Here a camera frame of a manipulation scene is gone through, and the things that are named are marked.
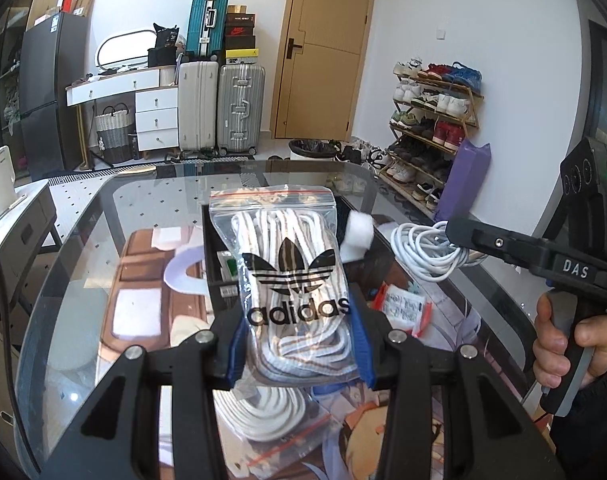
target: human hand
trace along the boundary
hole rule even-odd
[[[570,370],[570,361],[563,355],[568,339],[552,324],[551,318],[552,305],[544,294],[537,301],[537,339],[533,344],[536,361],[533,370],[541,386],[556,388]],[[575,341],[584,348],[595,347],[586,376],[581,381],[583,388],[607,372],[607,316],[594,316],[579,322],[575,328]]]

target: white suitcase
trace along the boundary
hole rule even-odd
[[[180,65],[178,114],[180,149],[183,152],[215,147],[218,72],[216,61]]]

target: purple bag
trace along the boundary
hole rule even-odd
[[[464,139],[443,188],[435,222],[468,215],[488,173],[491,157],[490,144],[477,148]]]

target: wooden door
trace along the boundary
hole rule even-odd
[[[372,2],[292,0],[280,53],[283,69],[277,81],[276,137],[347,138],[357,103]]]

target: blue sneaker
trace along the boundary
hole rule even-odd
[[[481,94],[481,72],[474,68],[469,68],[466,65],[455,61],[453,63],[455,69],[443,79],[451,82],[462,84],[471,88],[473,92]]]

